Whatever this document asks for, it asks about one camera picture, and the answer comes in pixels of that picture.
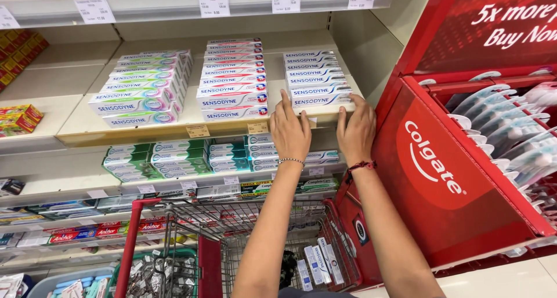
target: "colgate display stand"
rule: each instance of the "colgate display stand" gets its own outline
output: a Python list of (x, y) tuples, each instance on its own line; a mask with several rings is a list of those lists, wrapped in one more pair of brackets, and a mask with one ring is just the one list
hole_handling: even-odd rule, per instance
[[(557, 0), (428, 1), (376, 108), (372, 159), (436, 276), (557, 253), (499, 254), (556, 231), (444, 107), (454, 94), (490, 85), (554, 81), (556, 68)], [(343, 183), (335, 203), (363, 274), (354, 291), (377, 286), (355, 185)]]

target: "plastic bin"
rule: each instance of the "plastic bin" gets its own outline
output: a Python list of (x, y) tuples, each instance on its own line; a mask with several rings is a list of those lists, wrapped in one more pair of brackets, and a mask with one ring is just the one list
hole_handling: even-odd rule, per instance
[(85, 277), (96, 277), (96, 276), (103, 276), (103, 275), (110, 275), (114, 273), (113, 267), (100, 267), (100, 268), (93, 268), (90, 270), (84, 270), (79, 272), (72, 272), (62, 275), (56, 275), (52, 277), (47, 277), (46, 279), (40, 281), (33, 287), (27, 298), (46, 298), (49, 292), (53, 291), (56, 288), (56, 284), (79, 280)]
[[(167, 257), (172, 257), (174, 250), (170, 250), (169, 254)], [(149, 252), (144, 252), (144, 253), (136, 253), (133, 256), (132, 260), (137, 260), (137, 259), (141, 259), (146, 255), (150, 255), (151, 253)], [(190, 248), (181, 248), (181, 249), (176, 249), (176, 257), (186, 257), (186, 258), (195, 258), (196, 259), (196, 263), (195, 265), (198, 266), (198, 261), (197, 261), (197, 255), (196, 255), (196, 251)], [(118, 264), (118, 266), (116, 266), (116, 268), (114, 269), (114, 274), (112, 275), (112, 278), (108, 281), (108, 285), (107, 287), (107, 291), (105, 293), (104, 298), (113, 298), (114, 297), (114, 292), (110, 291), (111, 287), (115, 287), (116, 283), (118, 281), (118, 274), (120, 273), (120, 265)], [(197, 275), (196, 273), (196, 284), (194, 285), (194, 292), (193, 292), (193, 296), (197, 297), (197, 281), (199, 279), (199, 275)]]

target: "hand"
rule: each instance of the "hand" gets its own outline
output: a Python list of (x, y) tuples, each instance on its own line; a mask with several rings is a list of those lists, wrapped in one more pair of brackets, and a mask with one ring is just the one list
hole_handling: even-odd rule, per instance
[(271, 114), (271, 135), (280, 159), (305, 161), (310, 151), (311, 129), (306, 111), (302, 111), (301, 124), (292, 110), (286, 92), (281, 89), (282, 101)]
[(350, 98), (356, 105), (356, 111), (352, 114), (347, 126), (346, 109), (340, 107), (337, 139), (347, 165), (353, 166), (362, 161), (372, 161), (371, 152), (377, 120), (375, 111), (362, 97), (352, 94)]

